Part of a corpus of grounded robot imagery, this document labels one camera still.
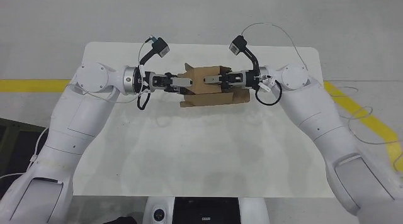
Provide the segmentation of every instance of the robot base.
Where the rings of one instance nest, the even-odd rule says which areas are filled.
[[[269,224],[263,198],[149,197],[143,224]]]

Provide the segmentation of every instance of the metal bracket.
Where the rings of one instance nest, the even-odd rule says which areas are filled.
[[[193,81],[190,78],[172,77],[171,80],[172,80],[171,86],[174,87],[191,87],[193,84]]]
[[[206,77],[204,77],[204,83],[205,84],[220,84],[221,83],[220,77],[221,77],[221,75],[219,75],[219,76],[206,76]]]

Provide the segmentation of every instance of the black cable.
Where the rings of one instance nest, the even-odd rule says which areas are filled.
[[[150,52],[148,52],[146,55],[143,56],[143,58],[140,60],[140,65],[145,65],[145,63],[151,59],[155,55],[155,51],[152,49]]]
[[[138,98],[137,98],[137,107],[138,107],[139,110],[145,110],[145,107],[147,106],[147,103],[149,103],[149,101],[150,101],[150,96],[151,96],[151,93],[147,93],[147,98],[145,99],[145,102],[144,102],[143,106],[140,105],[141,95],[138,96]]]
[[[251,60],[252,65],[253,65],[253,70],[258,72],[258,75],[260,76],[260,69],[259,69],[259,61],[256,58],[256,56],[247,48],[245,47],[244,54],[246,57]]]
[[[278,86],[278,89],[280,90],[280,94],[278,95],[277,100],[276,100],[274,103],[265,103],[265,102],[263,102],[262,100],[260,100],[260,99],[258,98],[258,91],[259,91],[259,89],[260,89],[260,86],[258,86],[258,88],[255,89],[256,91],[255,91],[255,93],[254,93],[254,97],[256,98],[256,100],[258,100],[259,103],[261,103],[261,104],[263,104],[263,105],[266,105],[266,106],[273,106],[273,105],[276,105],[276,104],[280,101],[281,95],[283,94],[283,88],[282,88],[281,84],[280,84],[277,80],[275,80],[275,82],[276,82],[276,84],[277,84],[277,86]]]

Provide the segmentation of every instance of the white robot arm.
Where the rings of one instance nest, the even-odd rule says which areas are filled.
[[[87,78],[85,69],[95,71]],[[77,86],[108,92],[110,101],[126,93],[119,72],[101,64],[80,66],[52,113],[48,138],[33,165],[0,201],[0,223],[63,223],[72,199],[72,178],[87,146],[104,127],[114,103],[84,96]]]
[[[321,152],[327,181],[342,206],[361,224],[402,223],[400,178],[357,147],[322,85],[308,77],[302,65],[288,65],[278,71],[263,67],[261,73],[273,76],[282,85],[280,105]],[[276,86],[273,92],[279,95]]]

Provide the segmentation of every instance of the white cable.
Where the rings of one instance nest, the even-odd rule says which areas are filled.
[[[30,164],[28,165],[28,168],[26,168],[26,170],[28,170],[28,169],[32,166],[32,164],[34,163],[34,161],[37,159],[37,157],[38,157],[37,152],[38,152],[39,141],[40,141],[40,139],[42,138],[43,134],[44,134],[47,130],[48,130],[48,128],[45,128],[45,129],[41,132],[41,134],[39,135],[39,137],[38,137],[38,139],[37,139],[37,143],[35,144],[35,151],[33,152],[33,155],[32,155],[32,157],[31,157],[31,159],[30,159]],[[6,174],[6,175],[4,175],[4,176],[1,176],[0,179],[2,179],[2,178],[4,178],[4,177],[8,177],[8,176],[22,175],[22,174],[24,174],[24,172]]]
[[[24,172],[18,172],[18,173],[11,173],[11,174],[7,174],[7,175],[3,175],[0,177],[0,179],[4,178],[4,177],[8,177],[8,176],[14,176],[14,175],[23,175]]]
[[[144,43],[141,45],[140,50],[139,50],[139,56],[137,57],[137,63],[138,63],[138,65],[137,65],[137,71],[140,71],[140,69],[139,69],[139,67],[140,67],[140,54],[141,54],[141,50],[143,49],[143,47],[144,47],[145,44],[146,44],[146,42],[144,42]],[[110,103],[131,103],[132,101],[135,101],[139,96],[141,96],[141,94],[143,94],[143,93],[146,92],[146,91],[143,91],[143,86],[144,86],[143,75],[140,75],[140,76],[141,76],[140,92],[137,93],[137,94],[134,96],[134,98],[131,99],[131,100],[129,100],[129,101],[112,101],[112,100],[109,100],[109,99],[102,98],[102,97],[100,97],[100,96],[96,96],[96,95],[92,94],[91,92],[89,92],[89,91],[83,89],[83,88],[80,87],[79,85],[68,84],[67,86],[76,87],[76,88],[82,90],[82,91],[84,92],[84,95],[85,95],[85,94],[88,94],[88,95],[90,95],[90,96],[92,96],[92,97],[94,97],[94,98],[98,98],[98,99],[101,99],[101,100],[103,100],[103,101],[107,101],[107,102],[110,102]]]
[[[39,137],[38,137],[38,139],[37,139],[37,143],[35,144],[35,150],[34,150],[34,152],[33,152],[33,155],[32,155],[32,157],[31,157],[31,159],[30,159],[30,164],[28,165],[28,168],[26,168],[26,170],[28,170],[32,165],[33,165],[33,163],[34,163],[34,161],[37,159],[37,157],[38,157],[38,146],[39,146],[39,141],[40,141],[40,139],[42,138],[42,136],[43,136],[43,134],[45,134],[45,132],[48,130],[48,128],[45,128],[42,132],[41,132],[41,134],[39,135]]]
[[[356,92],[359,91],[356,87],[343,86],[342,88],[353,89],[353,90],[355,90]],[[334,98],[348,97],[347,95],[341,95],[341,96],[340,96],[340,95],[337,95],[337,96],[335,96],[335,95],[332,95],[331,93],[329,93],[329,94],[330,94],[331,97],[334,97]],[[366,108],[367,108],[367,109],[370,109],[370,111],[369,111],[365,116],[359,116],[359,117],[356,116],[360,111],[362,111],[363,109],[366,109]],[[355,134],[355,132],[351,129],[351,124],[350,124],[350,123],[351,123],[351,120],[357,120],[357,119],[367,118],[367,117],[369,117],[372,113],[373,113],[373,108],[372,108],[371,106],[364,106],[364,107],[361,107],[360,109],[358,109],[357,111],[355,111],[349,118],[348,118],[348,117],[345,117],[345,116],[340,116],[340,117],[348,119],[348,121],[347,121],[347,128],[348,128],[349,132],[351,132],[351,134],[353,134],[353,136],[354,136],[358,141],[360,141],[361,143],[365,143],[365,144],[367,144],[367,145],[388,145],[388,144],[390,144],[390,143],[403,143],[403,140],[395,140],[395,141],[384,142],[384,143],[373,143],[373,142],[367,142],[367,141],[365,141],[365,140],[362,140],[360,137],[358,137],[358,136]],[[392,167],[393,167],[393,168],[395,169],[395,171],[398,172],[398,173],[400,173],[400,171],[397,169],[396,163],[397,163],[402,157],[403,157],[403,152],[402,152],[402,153],[393,161],[393,163],[392,163]]]
[[[245,29],[242,30],[241,35],[244,36],[244,32],[245,32],[248,28],[250,28],[251,26],[254,26],[254,25],[269,25],[269,26],[275,26],[275,27],[279,28],[281,31],[283,31],[283,32],[286,34],[286,36],[290,39],[290,41],[291,41],[291,43],[292,43],[292,45],[293,45],[293,47],[294,47],[294,49],[295,49],[297,55],[300,57],[300,60],[301,60],[302,63],[304,64],[305,68],[308,70],[307,64],[304,62],[304,60],[302,60],[302,57],[301,57],[301,55],[300,55],[300,52],[298,52],[298,49],[297,49],[297,47],[295,46],[294,41],[292,40],[291,36],[290,36],[283,28],[281,28],[280,26],[278,26],[278,25],[276,25],[276,24],[273,24],[273,23],[267,23],[267,22],[253,23],[253,24],[250,24],[249,26],[245,27]]]

